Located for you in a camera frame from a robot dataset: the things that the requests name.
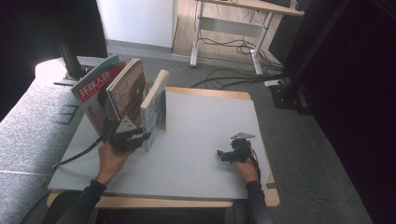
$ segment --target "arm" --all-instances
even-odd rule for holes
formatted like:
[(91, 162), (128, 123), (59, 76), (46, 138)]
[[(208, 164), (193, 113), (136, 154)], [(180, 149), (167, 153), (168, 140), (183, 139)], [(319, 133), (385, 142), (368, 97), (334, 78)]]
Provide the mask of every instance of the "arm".
[(57, 222), (87, 223), (91, 212), (100, 200), (111, 179), (120, 171), (134, 150), (119, 153), (108, 142), (99, 147), (100, 170), (91, 184), (82, 191), (79, 198), (64, 213)]
[(248, 210), (251, 221), (258, 224), (272, 224), (271, 216), (265, 204), (262, 184), (259, 181), (253, 161), (247, 159), (243, 162), (234, 161), (233, 163), (236, 165), (239, 174), (244, 178), (247, 184)]

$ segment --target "black curtain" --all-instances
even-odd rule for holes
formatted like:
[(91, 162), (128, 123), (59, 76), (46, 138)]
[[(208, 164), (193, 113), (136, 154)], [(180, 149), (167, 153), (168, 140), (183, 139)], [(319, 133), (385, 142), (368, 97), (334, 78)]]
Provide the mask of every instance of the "black curtain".
[(95, 0), (0, 1), (0, 120), (35, 78), (35, 66), (60, 58), (58, 34), (78, 56), (107, 56)]
[(304, 70), (315, 119), (374, 223), (396, 220), (395, 12), (351, 0)]

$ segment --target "black cable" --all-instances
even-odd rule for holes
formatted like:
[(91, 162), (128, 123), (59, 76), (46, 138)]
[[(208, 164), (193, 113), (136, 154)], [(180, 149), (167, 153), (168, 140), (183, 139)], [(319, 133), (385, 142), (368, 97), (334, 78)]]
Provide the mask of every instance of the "black cable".
[(201, 84), (203, 82), (210, 81), (210, 80), (216, 80), (216, 79), (241, 79), (241, 78), (248, 79), (247, 77), (212, 77), (212, 78), (208, 78), (208, 79), (205, 79), (205, 80), (202, 80), (202, 81), (199, 81), (199, 82), (195, 83), (194, 85), (191, 86), (191, 88), (194, 88), (194, 87), (198, 86), (199, 84)]
[(253, 151), (253, 153), (254, 153), (254, 158), (256, 159), (257, 163), (259, 163), (259, 159), (257, 158), (256, 151), (255, 151), (252, 147), (250, 148), (250, 150)]
[[(201, 32), (200, 32), (199, 35), (200, 35), (199, 39), (202, 40), (205, 44), (208, 44), (208, 45), (220, 45), (220, 46), (223, 46), (223, 47), (236, 48), (236, 51), (239, 52), (239, 53), (242, 53), (242, 54), (251, 54), (250, 50), (251, 49), (255, 49), (255, 45), (253, 45), (252, 43), (246, 41), (245, 37), (243, 39), (236, 39), (236, 40), (220, 43), (220, 42), (217, 42), (215, 40), (202, 37)], [(232, 44), (234, 42), (238, 42), (238, 41), (241, 41), (242, 44), (241, 45), (230, 45), (230, 44)], [(281, 69), (283, 68), (283, 66), (280, 63), (274, 63), (274, 62), (269, 61), (268, 58), (265, 55), (265, 51), (263, 51), (262, 49), (260, 49), (260, 52), (259, 52), (258, 55), (259, 55), (260, 59), (262, 60), (263, 65), (270, 66), (273, 69), (278, 70), (278, 71), (281, 71)]]
[(26, 221), (26, 218), (29, 217), (29, 215), (33, 212), (33, 210), (47, 197), (50, 195), (50, 192), (47, 192), (43, 197), (41, 197), (36, 203), (35, 205), (33, 205), (33, 207), (29, 210), (29, 212), (27, 212), (27, 214), (23, 217), (23, 220), (21, 222), (21, 224), (23, 224)]
[[(209, 76), (211, 76), (212, 74), (214, 74), (217, 71), (223, 71), (223, 70), (229, 70), (229, 71), (234, 71), (235, 73), (238, 73), (240, 75), (242, 75), (243, 77), (212, 77), (209, 78)], [(232, 83), (228, 83), (228, 84), (221, 84), (219, 83), (222, 87), (220, 87), (220, 89), (224, 89), (226, 87), (232, 86), (232, 85), (238, 85), (238, 84), (243, 84), (243, 83), (250, 83), (250, 84), (254, 84), (254, 83), (259, 83), (259, 82), (264, 82), (264, 81), (268, 81), (268, 80), (275, 80), (275, 79), (280, 79), (282, 77), (286, 77), (287, 74), (279, 74), (279, 75), (274, 75), (274, 76), (269, 76), (269, 77), (263, 77), (263, 76), (257, 76), (257, 75), (250, 75), (250, 74), (244, 74), (241, 72), (238, 72), (232, 68), (220, 68), (220, 69), (215, 69), (212, 72), (210, 72), (206, 78), (202, 81), (199, 81), (195, 84), (193, 84), (191, 86), (191, 88), (195, 88), (196, 86), (205, 83), (205, 86), (207, 88), (206, 82), (209, 82), (215, 89), (218, 89), (218, 87), (216, 87), (215, 85), (213, 85), (211, 83), (211, 81), (217, 81), (217, 80), (222, 80), (222, 79), (242, 79), (242, 80), (238, 80)]]
[(219, 5), (216, 4), (216, 6), (218, 7), (218, 15), (220, 16), (220, 19), (222, 19), (221, 15), (220, 15), (220, 13), (219, 13)]
[(87, 154), (90, 151), (92, 151), (96, 147), (96, 145), (98, 145), (99, 142), (101, 142), (103, 139), (104, 139), (104, 135), (100, 136), (98, 139), (96, 139), (96, 141), (94, 143), (92, 143), (92, 145), (90, 147), (88, 147), (87, 149), (85, 149), (81, 153), (77, 154), (76, 156), (74, 156), (74, 157), (72, 157), (72, 158), (70, 158), (68, 160), (60, 161), (60, 162), (55, 163), (53, 165), (53, 169), (56, 170), (59, 166), (65, 165), (65, 164), (69, 163), (70, 161), (74, 161), (74, 160), (84, 156), (85, 154)]
[(259, 83), (259, 82), (262, 82), (262, 80), (233, 82), (233, 83), (223, 85), (219, 90), (221, 91), (224, 88), (229, 87), (229, 86), (234, 86), (234, 85), (239, 85), (239, 84), (244, 84), (244, 83), (255, 84), (255, 83)]
[(250, 11), (251, 11), (252, 9), (248, 9), (247, 10), (247, 15), (246, 15), (246, 17), (244, 17), (244, 19), (242, 19), (242, 21), (244, 21), (247, 17), (248, 17), (248, 15), (250, 15)]

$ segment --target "magazine cover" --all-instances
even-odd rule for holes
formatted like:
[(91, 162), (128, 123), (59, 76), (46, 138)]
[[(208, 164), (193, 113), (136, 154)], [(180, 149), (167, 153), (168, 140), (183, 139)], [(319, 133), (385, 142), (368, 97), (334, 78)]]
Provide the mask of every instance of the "magazine cover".
[(142, 126), (145, 133), (151, 133), (149, 140), (143, 143), (143, 148), (149, 151), (157, 137), (158, 131), (166, 131), (166, 94), (165, 88), (169, 72), (161, 70), (141, 105)]
[(132, 59), (106, 88), (118, 119), (128, 116), (136, 127), (142, 125), (140, 105), (144, 98), (145, 88), (143, 63), (140, 59)]
[(106, 101), (106, 86), (124, 67), (125, 62), (120, 62), (118, 55), (110, 56), (71, 89), (99, 135), (105, 131), (106, 120), (115, 114), (111, 104)]

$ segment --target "person's right hand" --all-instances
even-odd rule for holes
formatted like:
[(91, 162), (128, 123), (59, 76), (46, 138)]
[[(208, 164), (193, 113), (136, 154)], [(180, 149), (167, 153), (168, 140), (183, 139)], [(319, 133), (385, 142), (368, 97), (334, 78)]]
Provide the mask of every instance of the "person's right hand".
[(108, 141), (104, 143), (99, 147), (100, 169), (95, 180), (106, 186), (133, 153), (134, 150), (118, 152)]
[(235, 164), (245, 183), (259, 180), (254, 163), (250, 158), (247, 158), (245, 161), (233, 161), (233, 164)]

